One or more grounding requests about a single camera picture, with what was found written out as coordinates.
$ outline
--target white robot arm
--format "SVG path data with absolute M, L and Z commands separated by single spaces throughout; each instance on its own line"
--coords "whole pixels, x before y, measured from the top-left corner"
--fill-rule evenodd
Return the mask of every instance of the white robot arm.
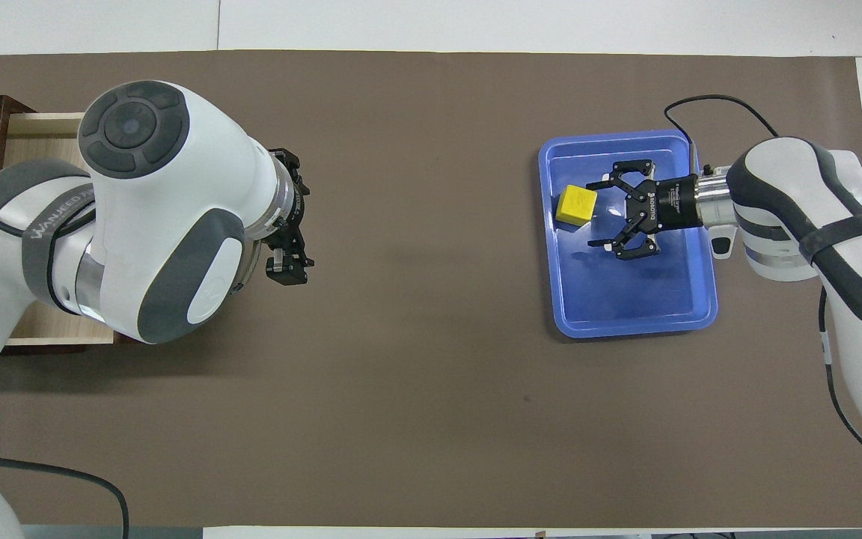
M 848 188 L 855 160 L 799 138 L 773 138 L 743 154 L 728 171 L 727 184 L 745 239 L 757 241 L 760 231 L 780 228 L 785 243 L 799 246 L 786 254 L 799 253 L 823 281 L 840 366 L 862 416 L 862 201 Z M 763 264 L 750 252 L 748 258 L 758 273 L 780 274 L 774 272 L 780 256 Z M 787 256 L 783 262 L 794 263 Z M 784 273 L 796 270 L 790 266 Z
M 639 171 L 646 180 L 622 180 Z M 614 164 L 607 180 L 588 189 L 627 192 L 629 219 L 613 239 L 595 240 L 622 260 L 660 252 L 664 230 L 707 226 L 716 258 L 726 258 L 733 233 L 743 231 L 747 262 L 778 281 L 818 276 L 834 315 L 840 365 L 862 416 L 862 167 L 851 151 L 826 150 L 810 141 L 775 137 L 746 151 L 733 166 L 704 175 L 654 181 L 649 160 Z M 642 246 L 626 249 L 638 234 Z
M 155 81 L 109 90 L 79 147 L 88 171 L 51 159 L 0 171 L 0 352 L 36 299 L 174 340 L 243 286 L 260 242 L 269 277 L 307 281 L 297 157 L 264 149 L 201 96 Z M 0 495 L 0 537 L 21 536 Z

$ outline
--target brown mat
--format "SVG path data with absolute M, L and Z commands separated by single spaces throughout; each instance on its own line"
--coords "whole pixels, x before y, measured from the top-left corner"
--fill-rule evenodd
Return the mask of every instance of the brown mat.
M 257 277 L 157 347 L 6 358 L 0 454 L 87 470 L 138 525 L 862 526 L 818 284 L 716 263 L 706 330 L 569 341 L 551 319 L 537 151 L 664 129 L 721 92 L 862 158 L 852 58 L 413 52 L 0 57 L 0 93 L 83 110 L 131 79 L 211 100 L 302 160 L 304 287 Z M 764 137 L 681 110 L 705 161 Z M 27 523 L 115 522 L 89 485 L 0 472 Z

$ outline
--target yellow cube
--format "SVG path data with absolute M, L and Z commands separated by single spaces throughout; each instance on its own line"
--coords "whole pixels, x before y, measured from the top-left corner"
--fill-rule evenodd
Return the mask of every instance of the yellow cube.
M 594 214 L 594 204 L 598 201 L 598 193 L 577 185 L 568 185 L 557 201 L 557 212 L 554 218 L 568 225 L 584 226 L 591 222 Z

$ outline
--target black strap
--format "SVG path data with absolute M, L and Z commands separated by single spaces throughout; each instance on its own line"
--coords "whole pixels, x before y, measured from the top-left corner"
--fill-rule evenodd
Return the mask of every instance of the black strap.
M 0 171 L 0 210 L 38 184 L 57 177 L 88 177 L 88 173 L 58 159 L 32 159 Z
M 55 256 L 55 232 L 71 221 L 82 208 L 95 201 L 91 183 L 79 185 L 59 195 L 22 234 L 22 273 L 25 284 L 39 301 L 49 302 L 69 314 L 78 314 L 62 306 L 52 289 L 52 259 Z
M 862 214 L 832 222 L 803 236 L 800 239 L 800 255 L 810 264 L 818 252 L 857 236 L 862 236 Z

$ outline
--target blue tray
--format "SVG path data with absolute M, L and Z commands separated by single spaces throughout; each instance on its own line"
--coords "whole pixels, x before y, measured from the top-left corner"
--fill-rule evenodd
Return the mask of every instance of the blue tray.
M 654 180 L 683 177 L 688 173 L 687 140 L 674 130 L 562 137 L 544 144 L 537 157 L 554 321 L 568 337 L 702 329 L 718 315 L 704 228 L 661 232 L 660 255 L 620 261 L 611 252 L 587 246 L 591 239 L 613 238 L 625 224 L 620 189 L 598 191 L 588 225 L 578 228 L 554 220 L 565 187 L 601 180 L 614 161 L 627 159 L 651 159 L 657 167 Z M 623 178 L 632 185 L 644 179 L 637 173 Z

